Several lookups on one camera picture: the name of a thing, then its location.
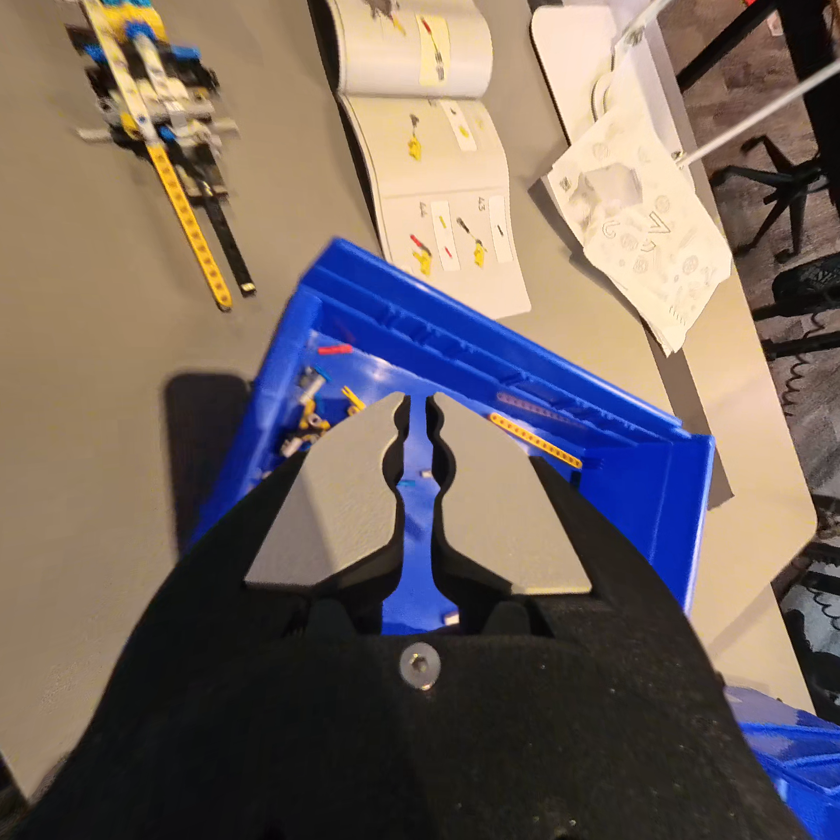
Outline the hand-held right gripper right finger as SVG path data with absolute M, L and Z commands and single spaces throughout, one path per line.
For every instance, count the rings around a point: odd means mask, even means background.
M 592 582 L 532 459 L 453 397 L 427 399 L 432 568 L 446 596 L 587 595 Z

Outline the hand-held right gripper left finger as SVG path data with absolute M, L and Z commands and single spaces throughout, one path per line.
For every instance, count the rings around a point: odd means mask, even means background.
M 397 485 L 411 399 L 393 392 L 304 456 L 245 583 L 297 594 L 391 594 L 403 572 Z

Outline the heap of lego pieces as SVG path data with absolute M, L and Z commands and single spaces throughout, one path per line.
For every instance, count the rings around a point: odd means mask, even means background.
M 287 427 L 281 432 L 279 456 L 305 452 L 331 427 L 373 403 L 373 395 L 350 389 L 346 381 L 329 383 L 318 368 L 305 369 L 293 397 Z M 405 508 L 402 577 L 382 608 L 383 632 L 405 635 L 454 628 L 458 608 L 434 583 L 429 539 L 438 483 L 432 473 L 432 446 L 424 436 L 425 394 L 413 395 L 411 431 L 404 449 L 403 477 L 398 485 Z

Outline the blue plastic parts bin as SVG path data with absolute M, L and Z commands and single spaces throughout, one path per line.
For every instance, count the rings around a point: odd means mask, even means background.
M 318 355 L 318 347 L 337 343 L 353 352 Z M 373 403 L 392 392 L 411 402 L 442 392 L 581 459 L 576 470 L 511 436 L 616 526 L 679 606 L 690 609 L 713 438 L 688 432 L 677 418 L 341 238 L 300 278 L 286 305 L 188 545 L 284 462 L 281 432 L 307 368 L 373 395 Z M 426 422 L 424 436 L 432 446 Z
M 751 689 L 724 688 L 742 735 L 813 838 L 839 838 L 839 727 Z

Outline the partly built lego model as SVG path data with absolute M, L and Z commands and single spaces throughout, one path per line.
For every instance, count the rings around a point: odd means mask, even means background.
M 69 41 L 87 60 L 87 82 L 104 122 L 77 129 L 88 144 L 113 144 L 154 168 L 217 309 L 256 284 L 224 210 L 219 157 L 234 120 L 217 115 L 219 81 L 198 48 L 178 45 L 151 1 L 69 1 Z

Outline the long yellow lego beam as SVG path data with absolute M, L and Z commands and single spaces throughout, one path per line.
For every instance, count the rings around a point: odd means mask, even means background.
M 550 443 L 548 440 L 536 435 L 529 429 L 518 425 L 510 420 L 510 418 L 498 413 L 489 413 L 486 415 L 486 419 L 510 436 L 520 440 L 532 448 L 537 449 L 543 454 L 549 455 L 573 469 L 583 469 L 583 461 L 580 458 L 577 458 L 564 449 Z

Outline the open lego instruction booklet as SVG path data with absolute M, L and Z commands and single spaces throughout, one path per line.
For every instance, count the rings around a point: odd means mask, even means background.
M 508 160 L 481 100 L 494 53 L 476 3 L 320 4 L 385 260 L 491 319 L 529 312 Z

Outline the white flat board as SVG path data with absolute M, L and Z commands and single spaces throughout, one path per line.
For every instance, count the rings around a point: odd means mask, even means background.
M 646 322 L 665 355 L 683 347 L 687 333 L 716 288 L 732 273 L 730 248 L 678 168 L 652 123 L 634 110 L 607 113 L 581 150 L 590 166 L 622 162 L 650 172 L 655 208 L 647 214 L 655 264 L 638 274 L 598 267 Z

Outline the black office chair base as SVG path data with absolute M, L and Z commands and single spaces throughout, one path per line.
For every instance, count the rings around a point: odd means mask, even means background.
M 773 165 L 771 171 L 755 170 L 743 165 L 730 164 L 713 172 L 710 186 L 719 188 L 732 177 L 757 183 L 771 188 L 771 193 L 763 199 L 771 210 L 763 220 L 758 232 L 748 242 L 732 250 L 735 257 L 743 257 L 754 251 L 772 226 L 788 212 L 791 225 L 791 247 L 785 248 L 774 256 L 774 260 L 784 265 L 802 252 L 805 207 L 810 195 L 821 193 L 830 186 L 828 173 L 819 154 L 799 164 L 794 164 L 766 135 L 761 134 L 745 140 L 741 152 L 747 153 L 762 145 Z

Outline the white round stand base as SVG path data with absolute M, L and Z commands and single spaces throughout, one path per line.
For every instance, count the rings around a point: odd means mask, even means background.
M 591 91 L 593 123 L 611 111 L 629 111 L 635 101 L 634 85 L 634 71 L 629 65 L 621 65 L 599 76 Z

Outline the black desk leg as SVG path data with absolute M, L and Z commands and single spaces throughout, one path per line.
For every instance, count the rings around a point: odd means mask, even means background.
M 760 24 L 778 10 L 780 1 L 743 2 L 744 9 L 676 76 L 680 93 L 691 89 L 718 62 L 729 55 Z

